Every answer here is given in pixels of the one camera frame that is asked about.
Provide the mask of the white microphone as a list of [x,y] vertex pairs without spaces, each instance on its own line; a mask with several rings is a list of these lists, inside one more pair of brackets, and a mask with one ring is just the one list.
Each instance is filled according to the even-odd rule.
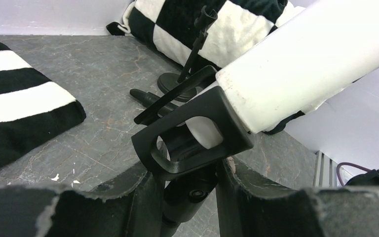
[[215,75],[244,130],[278,133],[379,68],[379,0],[318,0]]

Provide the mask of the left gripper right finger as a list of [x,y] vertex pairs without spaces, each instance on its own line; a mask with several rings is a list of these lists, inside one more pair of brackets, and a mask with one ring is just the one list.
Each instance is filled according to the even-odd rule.
[[293,190],[235,158],[217,176],[223,237],[379,237],[379,186]]

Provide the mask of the black mic stand back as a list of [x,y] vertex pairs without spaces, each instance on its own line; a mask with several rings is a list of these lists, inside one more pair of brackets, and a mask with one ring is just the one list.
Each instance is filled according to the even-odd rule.
[[[218,182],[219,161],[251,149],[248,133],[225,97],[214,87],[171,112],[161,109],[180,93],[206,82],[216,69],[206,66],[182,84],[157,99],[134,121],[144,129],[132,136],[133,147],[145,168],[155,177],[168,181],[163,195],[160,235],[171,237],[181,223],[190,220]],[[206,118],[218,131],[218,143],[211,148],[191,133],[187,120]]]

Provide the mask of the black mic stand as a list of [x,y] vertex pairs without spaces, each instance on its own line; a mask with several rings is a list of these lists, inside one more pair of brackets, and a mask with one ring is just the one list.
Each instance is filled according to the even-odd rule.
[[203,48],[208,37],[207,31],[217,20],[217,18],[217,12],[214,9],[208,10],[207,6],[202,7],[200,15],[194,21],[194,26],[198,30],[198,35],[193,43],[193,48],[183,67],[183,70],[179,75],[174,73],[163,73],[157,79],[157,87],[162,93],[168,93],[187,79],[189,71],[198,56],[198,52]]
[[[216,69],[206,66],[182,84],[157,99],[134,121],[144,129],[132,136],[133,147],[145,168],[155,177],[168,181],[163,195],[160,235],[171,237],[181,223],[190,220],[218,182],[219,161],[251,149],[248,133],[225,97],[214,87],[171,112],[161,109],[180,93],[206,82]],[[206,118],[218,131],[218,143],[211,148],[191,133],[187,120]]]

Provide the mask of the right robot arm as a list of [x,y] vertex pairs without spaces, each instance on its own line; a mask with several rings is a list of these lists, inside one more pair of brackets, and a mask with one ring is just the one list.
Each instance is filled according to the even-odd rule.
[[359,174],[347,181],[346,186],[379,186],[379,169]]

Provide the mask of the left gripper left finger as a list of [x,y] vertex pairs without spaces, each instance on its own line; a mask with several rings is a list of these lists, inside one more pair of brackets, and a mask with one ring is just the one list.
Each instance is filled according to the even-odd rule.
[[157,237],[164,186],[141,163],[90,191],[0,186],[0,237]]

